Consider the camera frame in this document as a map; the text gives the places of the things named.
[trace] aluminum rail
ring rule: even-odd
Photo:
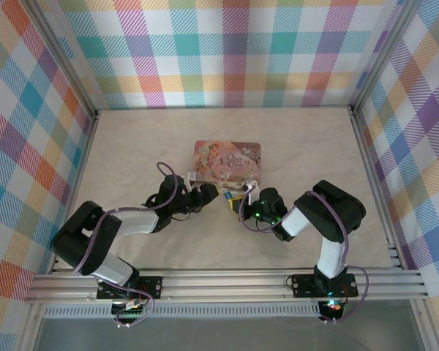
[[[325,298],[294,298],[285,281],[292,274],[312,274],[312,269],[150,269],[142,276],[162,276],[161,298],[157,303],[224,303],[324,301]],[[365,278],[355,274],[360,292]],[[419,271],[368,268],[367,300],[418,300],[427,298]],[[29,291],[27,303],[107,303],[98,301],[94,277],[73,276],[70,272],[38,275]]]

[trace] vent grille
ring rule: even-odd
[[[151,317],[315,317],[318,303],[169,303],[154,307]],[[44,318],[111,317],[110,305],[48,305]]]

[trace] marble surface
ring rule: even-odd
[[[344,107],[103,111],[75,208],[84,200],[106,208],[139,205],[162,181],[156,162],[184,174],[192,167],[196,140],[260,143],[260,187],[276,187],[288,207],[320,179],[350,192],[366,206],[367,216],[350,235],[348,263],[391,265]],[[290,243],[250,232],[221,195],[160,233],[117,238],[111,252],[139,268],[313,267],[320,242],[310,226]]]

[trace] table surface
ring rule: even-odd
[[[347,261],[391,266],[345,107],[103,111],[75,208],[85,200],[104,208],[140,205],[163,180],[156,162],[185,174],[196,140],[260,143],[260,187],[276,187],[288,207],[321,179],[357,197],[367,216],[350,234]],[[110,251],[138,268],[308,268],[318,261],[321,240],[312,226],[290,243],[250,232],[220,195],[160,233],[117,238]]]

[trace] beige floor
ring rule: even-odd
[[[343,107],[104,111],[76,206],[84,200],[106,208],[139,205],[162,181],[156,162],[167,162],[179,174],[187,172],[196,140],[259,142],[260,187],[276,187],[288,207],[320,179],[350,192],[365,204],[367,216],[350,235],[348,263],[391,265]],[[218,197],[201,213],[173,222],[161,233],[116,239],[111,251],[139,268],[312,267],[320,242],[312,227],[290,243],[273,234],[250,232]]]

